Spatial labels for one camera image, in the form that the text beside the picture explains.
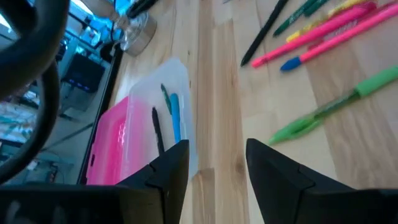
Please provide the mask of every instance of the pink highlighter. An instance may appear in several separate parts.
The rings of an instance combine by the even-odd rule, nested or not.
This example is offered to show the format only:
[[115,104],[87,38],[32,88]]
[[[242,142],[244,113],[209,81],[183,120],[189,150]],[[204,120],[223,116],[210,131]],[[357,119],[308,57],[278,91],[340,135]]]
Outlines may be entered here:
[[337,45],[347,40],[350,40],[352,37],[378,25],[379,23],[398,15],[398,3],[388,4],[387,7],[382,7],[382,8],[384,9],[379,11],[379,13],[360,22],[357,26],[353,27],[352,29],[347,30],[346,32],[340,35],[337,35],[336,37],[328,41],[325,41],[324,43],[316,46],[312,50],[309,50],[308,52],[305,52],[304,54],[298,57],[290,59],[285,64],[283,64],[283,66],[280,69],[282,71],[289,71],[294,68],[297,68],[304,62],[309,61],[314,57],[332,49],[333,47],[336,47]]
[[329,34],[333,30],[349,23],[350,21],[359,19],[366,14],[372,12],[377,8],[376,3],[374,2],[366,2],[357,6],[354,6],[352,9],[347,10],[341,13],[338,16],[330,19],[328,22],[322,24],[321,26],[315,28],[314,30],[306,33],[305,35],[275,49],[262,57],[254,59],[252,62],[252,66],[257,68],[281,55],[284,55],[298,47],[301,47],[304,44],[307,44],[311,41],[317,40],[320,37],[323,37],[326,34]]

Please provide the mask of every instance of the clear plastic container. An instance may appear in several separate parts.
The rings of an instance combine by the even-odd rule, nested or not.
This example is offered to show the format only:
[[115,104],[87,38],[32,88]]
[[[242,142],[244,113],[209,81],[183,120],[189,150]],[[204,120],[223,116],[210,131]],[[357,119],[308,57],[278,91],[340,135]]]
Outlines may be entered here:
[[171,58],[131,88],[127,109],[126,142],[121,159],[122,180],[159,156],[152,122],[152,107],[156,108],[159,115],[165,150],[175,144],[172,117],[160,88],[161,84],[166,87],[169,95],[178,95],[181,139],[188,139],[190,142],[189,177],[193,177],[198,170],[188,72],[179,59]]

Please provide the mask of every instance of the wood grain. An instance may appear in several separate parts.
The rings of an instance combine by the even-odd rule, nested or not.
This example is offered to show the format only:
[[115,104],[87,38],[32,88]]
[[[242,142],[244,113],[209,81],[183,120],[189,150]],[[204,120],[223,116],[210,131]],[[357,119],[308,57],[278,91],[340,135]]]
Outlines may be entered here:
[[[304,1],[289,1],[271,34]],[[293,31],[342,1],[328,1],[278,38],[268,35],[255,57],[284,44]],[[246,139],[267,142],[289,122],[396,64],[398,18],[290,73],[281,73],[280,66],[305,47],[258,69],[240,68],[276,2],[159,1],[150,10],[158,22],[154,38],[139,56],[123,56],[111,105],[170,57],[188,69],[200,171],[188,183],[180,223],[263,223],[244,158]],[[398,187],[397,95],[395,82],[331,115],[310,134],[274,149],[358,189]]]
[[203,169],[194,176],[193,184],[193,223],[216,223],[216,180],[214,169]]

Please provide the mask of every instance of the green pen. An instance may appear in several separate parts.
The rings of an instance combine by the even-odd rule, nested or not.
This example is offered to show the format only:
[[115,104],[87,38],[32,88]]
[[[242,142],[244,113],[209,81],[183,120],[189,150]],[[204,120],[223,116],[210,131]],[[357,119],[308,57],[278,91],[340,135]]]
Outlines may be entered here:
[[166,101],[167,108],[169,109],[169,113],[172,114],[172,104],[170,102],[169,94],[167,93],[166,87],[163,84],[160,84],[160,88],[162,89],[164,100]]
[[306,9],[308,9],[312,4],[317,2],[318,0],[308,0],[306,1],[302,6],[299,7],[289,18],[286,19],[282,25],[278,27],[278,29],[275,30],[274,32],[274,37],[278,36],[281,34],[283,31],[285,31],[291,24],[293,24],[303,13]]
[[398,66],[393,66],[389,69],[383,70],[367,80],[357,84],[353,90],[347,95],[344,95],[337,100],[327,103],[324,106],[316,109],[310,114],[302,116],[299,119],[288,124],[286,127],[277,131],[273,137],[270,138],[268,144],[272,145],[278,142],[297,139],[316,127],[322,124],[322,121],[334,111],[350,104],[353,101],[364,98],[374,91],[382,88],[390,82],[398,78]]
[[308,9],[304,11],[304,16],[305,17],[310,17],[314,12],[316,12],[319,8],[321,8],[324,3],[326,3],[329,0],[317,0],[312,6],[310,6]]

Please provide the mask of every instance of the desk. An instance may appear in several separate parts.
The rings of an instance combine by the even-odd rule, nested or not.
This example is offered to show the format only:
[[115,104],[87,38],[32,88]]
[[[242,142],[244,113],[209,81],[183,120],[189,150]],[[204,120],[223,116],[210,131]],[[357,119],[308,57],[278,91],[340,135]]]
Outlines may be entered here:
[[[150,44],[138,57],[122,58],[110,106],[170,57],[188,68],[200,171],[188,184],[182,223],[262,223],[246,167],[246,139],[266,142],[293,119],[397,64],[398,17],[292,73],[281,74],[279,67],[304,49],[257,70],[240,68],[276,2],[161,0],[150,10],[158,22]],[[289,1],[276,24],[303,2]],[[339,2],[329,1],[311,19]],[[256,56],[283,44],[308,21],[300,18],[277,39],[268,35]],[[398,187],[397,96],[395,82],[330,116],[312,133],[274,148],[357,189]]]

